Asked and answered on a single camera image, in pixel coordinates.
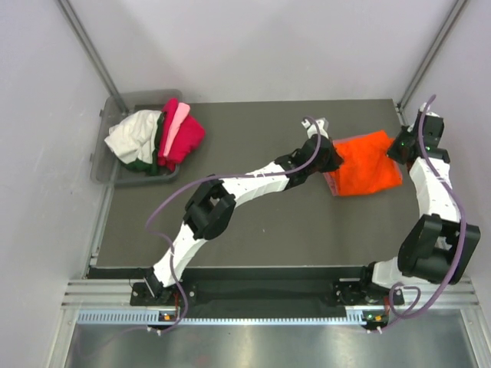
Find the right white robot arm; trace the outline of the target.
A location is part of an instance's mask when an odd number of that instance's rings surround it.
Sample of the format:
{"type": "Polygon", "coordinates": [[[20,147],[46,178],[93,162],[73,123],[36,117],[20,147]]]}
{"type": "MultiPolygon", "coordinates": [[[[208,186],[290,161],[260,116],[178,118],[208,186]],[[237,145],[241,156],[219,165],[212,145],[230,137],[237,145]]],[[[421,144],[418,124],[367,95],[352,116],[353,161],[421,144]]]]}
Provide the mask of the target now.
{"type": "Polygon", "coordinates": [[[397,282],[407,286],[457,284],[481,233],[465,218],[450,181],[450,155],[439,146],[443,118],[424,103],[415,122],[403,126],[387,155],[406,166],[416,190],[419,219],[389,261],[371,264],[372,274],[358,284],[360,298],[378,302],[397,282]]]}

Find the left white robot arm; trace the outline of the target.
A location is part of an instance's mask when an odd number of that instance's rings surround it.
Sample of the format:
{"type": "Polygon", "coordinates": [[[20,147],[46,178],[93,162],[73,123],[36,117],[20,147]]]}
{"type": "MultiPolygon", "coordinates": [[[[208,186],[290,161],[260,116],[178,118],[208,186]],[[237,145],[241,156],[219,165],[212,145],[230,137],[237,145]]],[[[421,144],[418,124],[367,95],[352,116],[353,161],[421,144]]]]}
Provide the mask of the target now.
{"type": "Polygon", "coordinates": [[[219,237],[229,225],[234,211],[241,205],[274,192],[300,186],[315,173],[338,169],[343,159],[328,135],[325,118],[305,117],[302,126],[308,139],[304,145],[268,165],[245,174],[211,175],[195,180],[167,197],[147,219],[148,228],[155,217],[177,196],[196,186],[185,204],[180,230],[174,240],[157,233],[169,243],[166,254],[143,277],[147,294],[158,304],[169,302],[174,285],[197,251],[208,241],[219,237]]]}

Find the magenta t shirt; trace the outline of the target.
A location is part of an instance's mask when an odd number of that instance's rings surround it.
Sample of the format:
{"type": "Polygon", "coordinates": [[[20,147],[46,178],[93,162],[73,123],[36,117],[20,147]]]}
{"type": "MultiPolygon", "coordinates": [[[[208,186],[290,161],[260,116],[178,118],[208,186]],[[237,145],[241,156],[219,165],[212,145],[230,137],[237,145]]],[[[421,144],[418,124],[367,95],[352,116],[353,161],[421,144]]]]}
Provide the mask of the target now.
{"type": "Polygon", "coordinates": [[[182,123],[177,137],[173,142],[170,154],[167,158],[163,157],[169,126],[178,103],[182,102],[179,102],[176,98],[172,98],[165,104],[162,109],[162,132],[157,134],[157,137],[160,139],[157,150],[157,165],[166,167],[171,171],[174,171],[177,165],[181,164],[192,151],[199,147],[206,135],[205,129],[189,112],[188,117],[182,123]]]}

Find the light pink t shirt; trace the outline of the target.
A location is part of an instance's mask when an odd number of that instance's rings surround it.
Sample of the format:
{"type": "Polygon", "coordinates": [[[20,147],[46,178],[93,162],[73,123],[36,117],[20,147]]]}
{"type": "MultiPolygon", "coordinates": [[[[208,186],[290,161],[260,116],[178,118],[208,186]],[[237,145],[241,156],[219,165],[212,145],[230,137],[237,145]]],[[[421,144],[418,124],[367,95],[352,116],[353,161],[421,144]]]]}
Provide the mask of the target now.
{"type": "Polygon", "coordinates": [[[167,158],[170,154],[173,142],[177,137],[180,127],[184,120],[188,117],[190,112],[190,105],[187,103],[178,103],[174,117],[170,123],[166,143],[164,146],[163,157],[167,158]]]}

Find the dark green t shirt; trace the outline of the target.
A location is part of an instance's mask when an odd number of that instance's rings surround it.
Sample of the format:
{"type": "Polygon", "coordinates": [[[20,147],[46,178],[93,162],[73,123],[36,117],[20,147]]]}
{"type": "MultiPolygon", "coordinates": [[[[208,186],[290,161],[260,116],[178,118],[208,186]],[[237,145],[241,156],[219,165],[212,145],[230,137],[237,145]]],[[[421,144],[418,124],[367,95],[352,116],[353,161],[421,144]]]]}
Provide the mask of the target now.
{"type": "MultiPolygon", "coordinates": [[[[157,129],[157,134],[162,132],[163,113],[161,115],[161,118],[159,119],[158,124],[159,124],[159,127],[157,129]]],[[[141,161],[136,161],[136,162],[130,163],[130,164],[124,164],[120,161],[122,166],[125,167],[126,169],[130,170],[131,172],[146,173],[149,176],[158,176],[159,175],[159,169],[158,169],[158,165],[157,165],[157,150],[158,150],[158,143],[159,142],[160,142],[160,139],[156,135],[155,150],[153,152],[153,162],[151,164],[142,163],[141,161]]]]}

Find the white t shirt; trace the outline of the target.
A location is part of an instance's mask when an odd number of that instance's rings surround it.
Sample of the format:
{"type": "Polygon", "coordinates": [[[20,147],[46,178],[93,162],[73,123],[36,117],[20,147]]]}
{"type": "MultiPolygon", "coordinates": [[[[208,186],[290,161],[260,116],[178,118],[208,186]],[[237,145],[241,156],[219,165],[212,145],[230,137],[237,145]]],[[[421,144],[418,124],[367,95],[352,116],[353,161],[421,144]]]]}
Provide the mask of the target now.
{"type": "Polygon", "coordinates": [[[158,110],[137,111],[111,127],[104,142],[124,164],[151,164],[161,115],[158,110]]]}

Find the grey plastic bin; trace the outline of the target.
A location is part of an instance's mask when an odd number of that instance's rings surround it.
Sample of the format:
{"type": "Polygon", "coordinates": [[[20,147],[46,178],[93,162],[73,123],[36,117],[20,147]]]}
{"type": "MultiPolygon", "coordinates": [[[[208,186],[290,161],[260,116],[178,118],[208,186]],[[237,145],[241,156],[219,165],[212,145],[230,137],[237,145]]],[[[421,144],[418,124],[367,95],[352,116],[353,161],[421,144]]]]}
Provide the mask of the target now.
{"type": "Polygon", "coordinates": [[[117,125],[127,115],[139,110],[161,110],[171,98],[183,99],[178,89],[146,90],[109,96],[100,111],[101,124],[94,152],[91,154],[91,180],[95,183],[116,187],[146,186],[169,183],[176,179],[180,168],[173,171],[162,168],[157,176],[144,172],[131,172],[122,166],[120,160],[110,151],[104,139],[109,129],[117,125]]]}

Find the right aluminium frame post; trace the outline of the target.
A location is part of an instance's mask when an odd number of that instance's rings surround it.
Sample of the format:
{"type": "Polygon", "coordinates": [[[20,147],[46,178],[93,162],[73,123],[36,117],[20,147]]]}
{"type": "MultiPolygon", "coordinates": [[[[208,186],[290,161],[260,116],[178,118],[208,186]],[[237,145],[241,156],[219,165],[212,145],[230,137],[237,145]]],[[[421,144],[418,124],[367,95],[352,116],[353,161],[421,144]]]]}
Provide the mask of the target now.
{"type": "Polygon", "coordinates": [[[421,62],[418,64],[409,84],[405,88],[402,97],[396,103],[396,111],[399,114],[404,112],[406,106],[409,104],[412,96],[417,91],[417,88],[420,86],[426,73],[443,48],[444,43],[448,39],[453,28],[456,26],[461,15],[465,12],[465,9],[469,3],[469,0],[453,1],[450,10],[445,15],[441,26],[438,28],[436,35],[432,38],[430,46],[424,53],[421,62]]]}

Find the aluminium frame post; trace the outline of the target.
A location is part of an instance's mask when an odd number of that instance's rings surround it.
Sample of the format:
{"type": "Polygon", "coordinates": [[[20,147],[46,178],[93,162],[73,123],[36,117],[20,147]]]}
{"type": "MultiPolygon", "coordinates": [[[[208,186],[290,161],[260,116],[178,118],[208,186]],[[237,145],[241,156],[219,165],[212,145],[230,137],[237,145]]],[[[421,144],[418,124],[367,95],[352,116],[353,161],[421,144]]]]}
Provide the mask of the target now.
{"type": "Polygon", "coordinates": [[[78,42],[80,43],[88,60],[92,64],[97,76],[100,78],[109,95],[114,98],[119,111],[123,114],[128,114],[129,109],[125,104],[116,84],[113,81],[102,57],[95,47],[90,35],[87,33],[82,21],[80,20],[74,6],[68,0],[56,0],[61,14],[64,16],[78,42]]]}
{"type": "Polygon", "coordinates": [[[424,53],[421,62],[418,64],[409,84],[405,88],[402,97],[396,103],[396,111],[399,114],[404,112],[406,106],[409,104],[412,96],[417,91],[417,88],[420,86],[426,73],[443,48],[444,43],[448,39],[453,28],[456,26],[461,15],[465,12],[465,9],[469,3],[469,0],[453,1],[450,10],[445,15],[441,26],[438,28],[436,35],[432,38],[430,46],[424,53]]]}

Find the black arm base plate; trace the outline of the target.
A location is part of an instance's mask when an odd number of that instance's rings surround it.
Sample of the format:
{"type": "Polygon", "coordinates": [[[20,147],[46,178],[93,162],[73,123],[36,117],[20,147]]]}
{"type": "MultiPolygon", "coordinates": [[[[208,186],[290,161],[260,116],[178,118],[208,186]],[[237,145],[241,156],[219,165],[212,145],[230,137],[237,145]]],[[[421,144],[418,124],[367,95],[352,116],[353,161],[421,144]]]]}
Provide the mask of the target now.
{"type": "Polygon", "coordinates": [[[339,317],[345,307],[388,303],[368,266],[188,268],[158,299],[137,276],[130,304],[179,307],[192,317],[339,317]]]}

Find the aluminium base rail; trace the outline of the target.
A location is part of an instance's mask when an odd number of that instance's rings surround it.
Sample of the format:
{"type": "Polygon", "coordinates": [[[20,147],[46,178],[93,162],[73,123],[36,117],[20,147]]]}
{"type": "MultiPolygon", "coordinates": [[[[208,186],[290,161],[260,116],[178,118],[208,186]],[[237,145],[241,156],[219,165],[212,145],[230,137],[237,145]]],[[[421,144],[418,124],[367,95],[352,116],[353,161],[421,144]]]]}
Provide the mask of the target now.
{"type": "MultiPolygon", "coordinates": [[[[128,280],[72,280],[62,298],[62,307],[109,309],[130,306],[131,286],[128,280]]],[[[467,309],[480,303],[469,278],[448,286],[432,309],[467,309]]]]}

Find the left aluminium frame post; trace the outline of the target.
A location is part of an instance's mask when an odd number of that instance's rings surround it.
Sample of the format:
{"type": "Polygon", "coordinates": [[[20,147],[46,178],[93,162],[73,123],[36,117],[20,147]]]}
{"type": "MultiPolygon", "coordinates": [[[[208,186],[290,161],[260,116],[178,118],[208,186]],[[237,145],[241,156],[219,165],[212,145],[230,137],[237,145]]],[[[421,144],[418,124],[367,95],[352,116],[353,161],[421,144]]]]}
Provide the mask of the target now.
{"type": "Polygon", "coordinates": [[[80,20],[74,6],[68,0],[56,0],[61,14],[64,16],[78,42],[80,43],[88,60],[92,64],[97,76],[100,78],[109,95],[114,98],[119,111],[123,114],[128,114],[129,109],[125,104],[116,84],[113,81],[102,57],[95,47],[90,35],[87,33],[82,21],[80,20]]]}

